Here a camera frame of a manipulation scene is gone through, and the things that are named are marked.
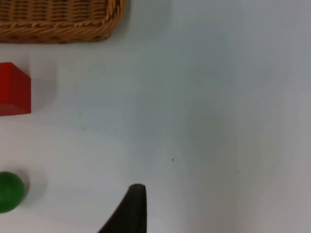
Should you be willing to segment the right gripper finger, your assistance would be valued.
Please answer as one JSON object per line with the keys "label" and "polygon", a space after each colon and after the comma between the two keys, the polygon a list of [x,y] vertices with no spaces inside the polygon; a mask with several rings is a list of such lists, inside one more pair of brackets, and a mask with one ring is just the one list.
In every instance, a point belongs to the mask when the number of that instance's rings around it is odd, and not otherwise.
{"label": "right gripper finger", "polygon": [[99,233],[146,233],[147,193],[143,184],[129,186],[122,201]]}

